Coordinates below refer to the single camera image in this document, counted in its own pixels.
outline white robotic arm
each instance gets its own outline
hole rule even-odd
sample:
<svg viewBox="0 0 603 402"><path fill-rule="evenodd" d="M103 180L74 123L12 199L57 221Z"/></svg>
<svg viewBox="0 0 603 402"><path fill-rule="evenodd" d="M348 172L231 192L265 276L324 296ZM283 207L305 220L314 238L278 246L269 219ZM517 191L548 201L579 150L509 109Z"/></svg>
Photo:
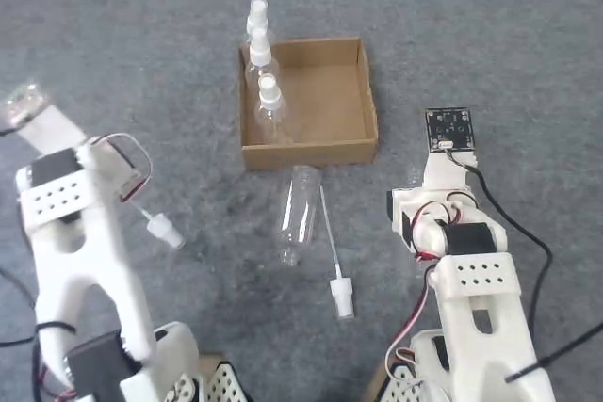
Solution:
<svg viewBox="0 0 603 402"><path fill-rule="evenodd" d="M392 190L388 199L392 229L404 247L437 263L428 282L442 329L421 331L411 341L413 378L424 381L421 400L554 402L543 369L505 383L536 356L505 230L479 209L466 169L447 156L477 166L469 111L429 109L426 119L430 154L423 186Z"/></svg>
<svg viewBox="0 0 603 402"><path fill-rule="evenodd" d="M176 393L177 400L204 400L192 333L176 322L154 331L127 260L115 203L140 186L139 172L108 141L87 139L34 84L18 88L4 108L8 123L42 153L16 177L40 289L38 324L76 326L93 285L115 303L121 323L80 346L69 331L41 330L50 371L82 401L163 402Z"/></svg>

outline cardboard box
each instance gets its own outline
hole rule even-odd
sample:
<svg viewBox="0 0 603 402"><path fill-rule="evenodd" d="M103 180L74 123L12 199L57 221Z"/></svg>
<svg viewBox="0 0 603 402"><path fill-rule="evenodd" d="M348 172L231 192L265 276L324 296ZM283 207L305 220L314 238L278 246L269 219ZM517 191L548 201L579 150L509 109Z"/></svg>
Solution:
<svg viewBox="0 0 603 402"><path fill-rule="evenodd" d="M248 53L240 49L239 128L245 168L367 164L377 148L377 115L360 38L287 40L272 46L279 83L299 139L262 143L253 117L256 99L245 82Z"/></svg>

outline bottle cap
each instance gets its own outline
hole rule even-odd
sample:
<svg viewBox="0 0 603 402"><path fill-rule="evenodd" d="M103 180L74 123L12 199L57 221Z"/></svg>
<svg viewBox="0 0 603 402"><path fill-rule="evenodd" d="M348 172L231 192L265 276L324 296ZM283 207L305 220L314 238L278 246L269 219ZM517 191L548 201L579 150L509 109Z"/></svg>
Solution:
<svg viewBox="0 0 603 402"><path fill-rule="evenodd" d="M260 105L267 110L276 110L283 104L283 93L272 74L261 75L257 81L260 87Z"/></svg>
<svg viewBox="0 0 603 402"><path fill-rule="evenodd" d="M265 28L255 28L252 31L252 43L249 46L249 60L255 66L266 66L272 61L268 31Z"/></svg>
<svg viewBox="0 0 603 402"><path fill-rule="evenodd" d="M166 242L174 250L185 245L185 238L173 227L165 214L157 214L149 219L147 230L157 239Z"/></svg>
<svg viewBox="0 0 603 402"><path fill-rule="evenodd" d="M331 294L337 305L337 315L339 318L354 317L354 306L351 301L351 278L336 278L331 280Z"/></svg>
<svg viewBox="0 0 603 402"><path fill-rule="evenodd" d="M266 0L252 0L247 16L247 33L249 35L255 28L268 29L268 2Z"/></svg>

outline red and white wire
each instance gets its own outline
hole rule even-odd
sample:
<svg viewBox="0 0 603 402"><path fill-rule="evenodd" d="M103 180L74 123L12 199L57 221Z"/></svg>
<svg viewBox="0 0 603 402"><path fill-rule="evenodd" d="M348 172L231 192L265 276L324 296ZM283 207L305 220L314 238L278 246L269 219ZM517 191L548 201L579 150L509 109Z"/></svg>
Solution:
<svg viewBox="0 0 603 402"><path fill-rule="evenodd" d="M416 308L413 311L413 313L411 314L410 318L404 323L404 326L399 331L399 333L396 335L392 344L389 346L389 348L387 348L387 351L385 352L385 359L384 359L383 363L385 365L385 372L387 373L387 376L390 379L398 381L398 382L406 385L405 387L400 389L400 391L402 391L402 393L405 393L406 391L414 388L415 386L418 386L421 383L426 382L426 383L431 383L432 385L436 386L441 391L441 393L444 395L446 401L451 402L448 392L437 381L432 380L431 378L424 378L424 377L411 378L411 379L399 378L399 377L395 376L389 370L389 365L388 365L389 364L388 363L389 356L397 348L398 344L402 341L402 339L404 339L404 337L406 337L408 332L415 325L416 320L421 316L421 313L425 309L425 304L427 303L427 297L428 297L429 288L430 288L429 284L427 283L427 279L429 277L429 273L433 270L433 268L434 268L434 266L431 266L425 271L424 289L423 289L423 292L421 293L421 298L420 298L419 302L417 303Z"/></svg>
<svg viewBox="0 0 603 402"><path fill-rule="evenodd" d="M153 176L153 160L151 159L151 156L149 155L147 150L145 150L144 147L140 144L140 142L138 140L136 140L133 136L131 136L130 134L127 134L125 132L116 132L113 134L106 134L105 136L96 138L92 142L92 144L97 145L97 144L103 143L105 141L109 141L110 139L112 139L114 137L125 137L125 138L130 139L130 141L132 141L132 143L134 143L136 145L136 147L144 154L144 156L147 160L147 163L149 165L149 170L147 172L147 175L142 179L142 181L139 184L137 184L132 190L130 190L130 192L127 195L122 197L121 201L126 202L126 201L129 201L132 197L134 197L134 195L136 195L138 192L140 192L140 190L142 190L147 184L149 184L149 181L151 180L151 177Z"/></svg>

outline plastic bottle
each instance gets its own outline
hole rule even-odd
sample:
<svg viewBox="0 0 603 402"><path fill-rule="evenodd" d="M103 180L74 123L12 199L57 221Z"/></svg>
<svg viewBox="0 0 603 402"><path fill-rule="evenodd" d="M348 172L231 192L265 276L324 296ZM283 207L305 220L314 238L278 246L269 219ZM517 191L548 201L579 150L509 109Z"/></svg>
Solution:
<svg viewBox="0 0 603 402"><path fill-rule="evenodd" d="M253 97L256 97L259 78L264 74L272 74L278 80L279 63L272 57L266 29L255 28L249 46L249 63L245 68L245 80Z"/></svg>
<svg viewBox="0 0 603 402"><path fill-rule="evenodd" d="M291 143L286 128L287 108L283 93L272 74L264 74L258 81L259 102L255 108L255 121L262 129L265 144Z"/></svg>
<svg viewBox="0 0 603 402"><path fill-rule="evenodd" d="M319 169L296 166L286 173L277 243L281 262L296 265L309 248L318 204Z"/></svg>
<svg viewBox="0 0 603 402"><path fill-rule="evenodd" d="M268 29L268 2L267 0L252 0L249 6L249 15L247 16L247 25L245 27L247 34L243 40L243 45L249 46L252 42L252 33L256 28ZM272 42L270 32L268 31L269 42Z"/></svg>

